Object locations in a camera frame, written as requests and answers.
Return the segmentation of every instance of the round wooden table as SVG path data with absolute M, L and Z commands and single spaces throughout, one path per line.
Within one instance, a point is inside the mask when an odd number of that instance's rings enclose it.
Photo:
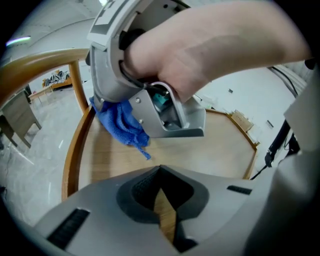
M 84 113 L 65 161 L 62 200 L 100 180 L 141 168 L 172 165 L 195 172 L 248 179 L 257 149 L 230 115 L 206 110 L 204 137 L 151 138 L 146 158 L 133 146 L 115 140 L 95 112 Z

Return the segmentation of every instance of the metal bracket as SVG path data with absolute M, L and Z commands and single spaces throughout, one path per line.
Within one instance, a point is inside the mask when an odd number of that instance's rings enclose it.
M 182 104 L 177 93 L 164 82 L 154 82 L 170 93 L 172 105 L 159 112 L 147 90 L 141 90 L 129 99 L 132 115 L 152 138 L 203 137 L 206 110 L 192 97 Z

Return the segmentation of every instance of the wooden chair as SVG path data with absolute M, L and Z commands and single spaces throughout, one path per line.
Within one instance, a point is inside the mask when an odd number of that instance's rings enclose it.
M 2 112 L 7 123 L 11 127 L 11 129 L 8 128 L 8 133 L 6 133 L 6 129 L 3 133 L 7 135 L 8 139 L 15 146 L 17 146 L 17 144 L 12 140 L 12 132 L 14 131 L 23 143 L 30 148 L 31 145 L 26 140 L 25 135 L 33 124 L 36 124 L 39 129 L 41 129 L 41 125 L 32 112 L 24 91 L 22 90 L 12 97 L 2 108 Z

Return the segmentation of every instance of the gray robotic arm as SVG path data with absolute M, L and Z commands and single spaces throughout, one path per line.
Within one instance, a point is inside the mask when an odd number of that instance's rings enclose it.
M 178 8 L 171 0 L 111 0 L 87 36 L 93 41 L 87 63 L 95 106 L 99 110 L 104 101 L 129 100 L 133 116 L 153 138 L 204 136 L 206 112 L 193 97 L 181 103 L 169 84 L 142 83 L 122 68 L 124 50 L 133 38 L 164 22 Z

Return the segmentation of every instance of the white ceiling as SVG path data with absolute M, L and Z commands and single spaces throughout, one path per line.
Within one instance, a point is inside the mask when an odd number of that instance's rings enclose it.
M 44 0 L 11 38 L 31 36 L 31 39 L 9 47 L 30 46 L 62 27 L 95 18 L 101 8 L 99 0 Z

